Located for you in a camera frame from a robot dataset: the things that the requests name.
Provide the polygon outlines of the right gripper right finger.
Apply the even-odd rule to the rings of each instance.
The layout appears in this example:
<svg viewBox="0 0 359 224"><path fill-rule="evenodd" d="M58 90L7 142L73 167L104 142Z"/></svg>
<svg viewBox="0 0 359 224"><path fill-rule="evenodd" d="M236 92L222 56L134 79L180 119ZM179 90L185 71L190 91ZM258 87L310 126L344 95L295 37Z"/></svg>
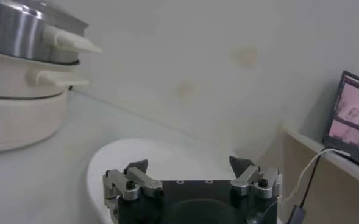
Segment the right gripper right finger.
<svg viewBox="0 0 359 224"><path fill-rule="evenodd" d="M230 181L231 187L241 197L254 194L262 200L282 195L282 174L278 168L262 171L249 159L229 157L230 166L236 176Z"/></svg>

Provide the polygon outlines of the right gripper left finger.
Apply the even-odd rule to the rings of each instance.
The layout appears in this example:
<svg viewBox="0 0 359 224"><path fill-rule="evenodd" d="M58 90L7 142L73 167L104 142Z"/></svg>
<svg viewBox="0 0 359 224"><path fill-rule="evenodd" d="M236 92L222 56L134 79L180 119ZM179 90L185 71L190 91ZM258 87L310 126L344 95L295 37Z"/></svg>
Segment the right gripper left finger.
<svg viewBox="0 0 359 224"><path fill-rule="evenodd" d="M104 200L118 197L125 201L134 201L145 195L150 198L163 196L163 182L146 175L148 160L144 159L128 164L121 172L107 170L102 176Z"/></svg>

